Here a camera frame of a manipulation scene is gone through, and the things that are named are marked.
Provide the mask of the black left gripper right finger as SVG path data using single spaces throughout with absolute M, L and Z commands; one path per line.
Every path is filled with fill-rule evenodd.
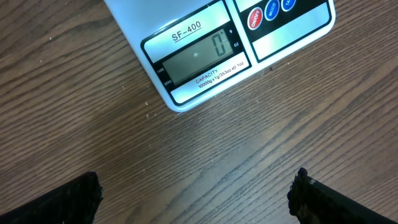
M 287 194 L 289 212 L 301 224 L 395 224 L 308 176 L 303 167 Z

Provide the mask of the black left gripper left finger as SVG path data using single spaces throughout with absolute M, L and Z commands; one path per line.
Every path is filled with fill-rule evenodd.
M 92 224 L 103 199 L 96 172 L 87 172 L 1 215 L 1 223 Z

